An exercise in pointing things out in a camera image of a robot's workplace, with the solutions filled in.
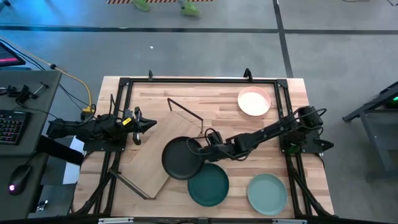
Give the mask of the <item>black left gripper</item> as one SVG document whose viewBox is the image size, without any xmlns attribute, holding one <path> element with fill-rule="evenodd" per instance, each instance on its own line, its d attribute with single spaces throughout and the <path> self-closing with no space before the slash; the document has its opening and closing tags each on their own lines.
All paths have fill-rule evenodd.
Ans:
<svg viewBox="0 0 398 224">
<path fill-rule="evenodd" d="M 123 118 L 128 118 L 128 117 L 134 118 L 134 129 L 132 132 L 130 132 L 133 134 L 132 140 L 134 144 L 140 145 L 141 144 L 141 139 L 139 137 L 140 133 L 144 134 L 145 132 L 150 130 L 150 128 L 152 128 L 157 124 L 157 121 L 153 119 L 141 118 L 142 113 L 138 106 L 135 107 L 133 111 L 131 111 L 130 109 L 124 110 Z"/>
</svg>

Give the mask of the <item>black plate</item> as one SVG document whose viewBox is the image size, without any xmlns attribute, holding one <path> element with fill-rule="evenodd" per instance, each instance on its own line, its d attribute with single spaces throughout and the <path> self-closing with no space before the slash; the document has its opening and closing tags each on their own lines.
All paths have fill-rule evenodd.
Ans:
<svg viewBox="0 0 398 224">
<path fill-rule="evenodd" d="M 188 180 L 201 171 L 204 162 L 195 155 L 195 149 L 201 145 L 195 139 L 180 136 L 166 144 L 162 152 L 164 171 L 177 180 Z"/>
</svg>

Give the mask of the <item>dark green plate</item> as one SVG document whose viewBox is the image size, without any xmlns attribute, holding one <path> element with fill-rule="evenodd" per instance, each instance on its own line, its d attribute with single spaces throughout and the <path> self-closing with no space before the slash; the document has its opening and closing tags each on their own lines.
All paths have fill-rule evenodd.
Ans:
<svg viewBox="0 0 398 224">
<path fill-rule="evenodd" d="M 204 207 L 213 207 L 226 198 L 229 179 L 220 166 L 206 163 L 196 176 L 188 180 L 187 187 L 194 202 Z"/>
</svg>

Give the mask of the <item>pale pink plate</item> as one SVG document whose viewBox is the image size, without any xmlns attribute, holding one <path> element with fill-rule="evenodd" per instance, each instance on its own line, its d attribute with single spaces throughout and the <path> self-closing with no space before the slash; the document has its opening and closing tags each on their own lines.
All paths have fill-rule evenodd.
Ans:
<svg viewBox="0 0 398 224">
<path fill-rule="evenodd" d="M 271 98 L 262 88 L 249 86 L 238 94 L 239 108 L 249 116 L 262 116 L 271 108 Z"/>
</svg>

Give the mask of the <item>light green plate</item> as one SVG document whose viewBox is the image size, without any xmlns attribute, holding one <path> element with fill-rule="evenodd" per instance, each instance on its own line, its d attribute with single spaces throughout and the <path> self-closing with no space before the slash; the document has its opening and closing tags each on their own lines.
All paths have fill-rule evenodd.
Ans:
<svg viewBox="0 0 398 224">
<path fill-rule="evenodd" d="M 250 205 L 262 215 L 278 215 L 287 204 L 287 190 L 280 179 L 272 174 L 258 174 L 247 187 Z"/>
</svg>

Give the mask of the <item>black dish rack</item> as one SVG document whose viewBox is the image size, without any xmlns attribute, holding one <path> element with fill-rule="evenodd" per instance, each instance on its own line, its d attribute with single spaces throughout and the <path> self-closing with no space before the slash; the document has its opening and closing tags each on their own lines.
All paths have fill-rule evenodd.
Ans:
<svg viewBox="0 0 398 224">
<path fill-rule="evenodd" d="M 110 94 L 115 94 L 119 80 L 125 77 L 105 77 L 99 93 L 98 112 L 107 113 Z M 204 120 L 204 129 L 214 128 L 222 137 L 228 138 L 239 133 L 253 132 L 277 121 L 278 109 L 275 100 L 274 85 L 259 83 L 265 78 L 227 79 L 226 82 L 215 83 L 211 78 L 181 78 L 190 83 L 177 83 L 177 78 L 171 83 L 161 83 L 154 78 L 153 82 L 135 79 L 132 84 L 130 104 L 139 106 L 144 117 L 156 119 L 158 124 L 170 113 L 167 98 L 175 100 L 182 106 L 193 111 Z M 292 111 L 301 106 L 309 105 L 304 80 L 301 78 L 285 79 L 289 88 Z M 272 98 L 271 109 L 260 117 L 252 117 L 243 113 L 237 104 L 239 92 L 247 86 L 258 86 Z M 127 148 L 121 155 L 119 170 L 125 175 L 127 168 L 134 166 L 132 160 L 143 147 L 156 127 L 142 136 L 142 145 L 133 145 L 132 137 L 127 139 Z M 79 210 L 95 191 L 99 183 L 104 153 L 94 152 L 83 163 L 74 196 L 74 210 Z M 331 203 L 325 170 L 321 159 L 312 154 L 302 155 L 307 186 L 322 207 L 334 214 Z M 229 176 L 230 188 L 226 199 L 217 206 L 203 207 L 195 203 L 187 192 L 187 182 L 169 178 L 161 188 L 155 200 L 144 200 L 130 188 L 117 180 L 114 191 L 111 215 L 115 217 L 200 217 L 200 218 L 271 218 L 256 212 L 249 204 L 246 187 L 257 174 L 270 173 L 277 176 L 288 192 L 287 205 L 277 216 L 278 218 L 293 218 L 294 209 L 291 199 L 289 178 L 285 157 L 280 150 L 279 140 L 272 139 L 262 143 L 243 162 L 222 160 L 217 163 Z"/>
</svg>

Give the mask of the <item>white paper sheet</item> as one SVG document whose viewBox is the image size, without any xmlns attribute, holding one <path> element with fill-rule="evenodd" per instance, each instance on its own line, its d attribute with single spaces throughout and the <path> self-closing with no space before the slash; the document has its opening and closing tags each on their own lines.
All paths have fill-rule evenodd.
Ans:
<svg viewBox="0 0 398 224">
<path fill-rule="evenodd" d="M 76 137 L 72 139 L 70 144 L 70 148 L 79 152 L 80 156 L 85 156 L 85 152 L 83 150 L 84 142 L 78 140 Z M 78 181 L 79 173 L 80 173 L 81 165 L 76 165 L 67 162 L 65 166 L 65 172 L 63 176 L 63 184 L 75 184 Z"/>
</svg>

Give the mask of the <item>person's foot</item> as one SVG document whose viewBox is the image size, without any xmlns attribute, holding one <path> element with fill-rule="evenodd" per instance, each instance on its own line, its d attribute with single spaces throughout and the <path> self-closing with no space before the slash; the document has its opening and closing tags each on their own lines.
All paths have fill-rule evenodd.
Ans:
<svg viewBox="0 0 398 224">
<path fill-rule="evenodd" d="M 146 0 L 132 0 L 132 4 L 142 12 L 149 12 L 150 6 L 146 2 Z"/>
<path fill-rule="evenodd" d="M 178 3 L 183 16 L 197 17 L 199 15 L 198 9 L 189 0 L 178 0 Z"/>
</svg>

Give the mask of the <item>grey desk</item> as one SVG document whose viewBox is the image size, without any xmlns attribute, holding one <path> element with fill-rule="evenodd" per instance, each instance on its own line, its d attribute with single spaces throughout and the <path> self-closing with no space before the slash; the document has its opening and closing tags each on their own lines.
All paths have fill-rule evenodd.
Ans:
<svg viewBox="0 0 398 224">
<path fill-rule="evenodd" d="M 60 83 L 51 71 L 0 71 L 0 221 L 29 216 L 49 158 L 40 138 Z"/>
</svg>

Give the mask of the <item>black clamp tool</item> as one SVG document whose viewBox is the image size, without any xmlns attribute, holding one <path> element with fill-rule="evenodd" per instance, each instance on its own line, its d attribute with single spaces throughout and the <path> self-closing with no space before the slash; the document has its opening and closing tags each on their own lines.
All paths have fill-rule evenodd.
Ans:
<svg viewBox="0 0 398 224">
<path fill-rule="evenodd" d="M 20 91 L 17 91 L 16 87 L 9 85 L 4 89 L 5 92 L 2 95 L 14 98 L 18 105 L 23 105 L 29 99 L 37 99 L 39 97 L 39 92 L 49 88 L 44 82 L 40 82 L 40 84 L 41 86 L 35 92 L 31 92 L 27 85 L 24 85 Z"/>
</svg>

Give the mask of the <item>backlit black keyboard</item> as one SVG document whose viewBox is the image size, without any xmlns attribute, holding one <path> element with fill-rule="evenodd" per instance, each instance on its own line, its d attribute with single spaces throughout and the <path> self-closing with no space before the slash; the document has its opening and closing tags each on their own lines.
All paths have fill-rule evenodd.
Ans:
<svg viewBox="0 0 398 224">
<path fill-rule="evenodd" d="M 0 110 L 0 144 L 18 145 L 30 117 L 26 111 Z"/>
</svg>

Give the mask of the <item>black computer mouse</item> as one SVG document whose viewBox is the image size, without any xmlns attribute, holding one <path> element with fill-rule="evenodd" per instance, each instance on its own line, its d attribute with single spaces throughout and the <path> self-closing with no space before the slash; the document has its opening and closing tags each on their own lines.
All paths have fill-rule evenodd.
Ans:
<svg viewBox="0 0 398 224">
<path fill-rule="evenodd" d="M 19 195 L 24 191 L 31 171 L 32 167 L 28 164 L 15 168 L 8 183 L 8 191 L 11 195 Z"/>
</svg>

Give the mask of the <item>computer monitor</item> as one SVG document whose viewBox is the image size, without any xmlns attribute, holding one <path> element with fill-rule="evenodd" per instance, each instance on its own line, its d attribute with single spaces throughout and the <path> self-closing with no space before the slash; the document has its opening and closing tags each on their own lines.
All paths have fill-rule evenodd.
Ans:
<svg viewBox="0 0 398 224">
<path fill-rule="evenodd" d="M 0 42 L 0 67 L 11 67 L 25 64 L 25 60 Z"/>
</svg>

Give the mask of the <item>dark side table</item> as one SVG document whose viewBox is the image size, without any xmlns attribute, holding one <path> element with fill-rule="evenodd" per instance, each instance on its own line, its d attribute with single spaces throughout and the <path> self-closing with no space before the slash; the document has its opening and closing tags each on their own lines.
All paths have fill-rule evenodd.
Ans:
<svg viewBox="0 0 398 224">
<path fill-rule="evenodd" d="M 346 123 L 359 118 L 376 150 L 381 171 L 371 174 L 371 179 L 398 177 L 398 81 L 342 117 Z"/>
</svg>

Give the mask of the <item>silver metal bracket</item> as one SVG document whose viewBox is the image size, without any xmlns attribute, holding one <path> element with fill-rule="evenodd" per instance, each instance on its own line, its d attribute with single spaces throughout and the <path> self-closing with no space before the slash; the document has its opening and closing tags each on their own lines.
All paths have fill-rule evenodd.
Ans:
<svg viewBox="0 0 398 224">
<path fill-rule="evenodd" d="M 133 217 L 100 218 L 98 224 L 133 224 Z"/>
<path fill-rule="evenodd" d="M 306 220 L 300 219 L 273 219 L 272 224 L 308 224 Z"/>
</svg>

